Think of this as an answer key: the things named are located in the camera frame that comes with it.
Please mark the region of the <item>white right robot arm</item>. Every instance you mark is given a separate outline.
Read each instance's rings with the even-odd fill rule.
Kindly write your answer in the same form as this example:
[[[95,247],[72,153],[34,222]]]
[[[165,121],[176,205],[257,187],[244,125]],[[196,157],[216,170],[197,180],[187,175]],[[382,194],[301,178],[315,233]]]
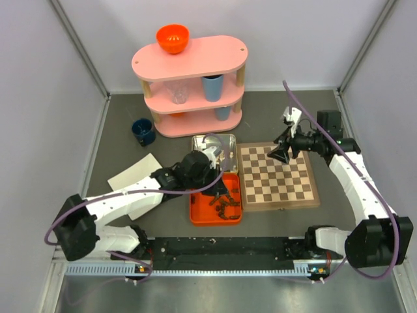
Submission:
[[[354,268],[390,265],[393,259],[402,264],[413,232],[410,218],[387,211],[376,197],[377,188],[369,176],[361,150],[353,138],[343,135],[341,113],[321,110],[317,113],[318,129],[302,131],[302,112],[286,108],[283,122],[287,128],[275,140],[275,149],[267,154],[289,163],[302,151],[323,157],[341,184],[354,213],[356,227],[343,231],[333,226],[311,226],[306,232],[304,250],[312,258],[327,250],[347,258]]]

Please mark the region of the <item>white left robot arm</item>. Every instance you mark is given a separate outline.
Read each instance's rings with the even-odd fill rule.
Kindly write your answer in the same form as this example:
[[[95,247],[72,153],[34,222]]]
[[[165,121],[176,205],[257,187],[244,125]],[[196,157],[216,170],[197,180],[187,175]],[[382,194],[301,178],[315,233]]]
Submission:
[[[159,168],[126,188],[87,199],[78,194],[67,198],[52,226],[66,260],[107,251],[142,258],[148,249],[145,232],[135,225],[116,227],[110,222],[133,213],[144,215],[185,194],[227,194],[223,167],[217,163],[220,154],[218,147],[192,151],[182,161]]]

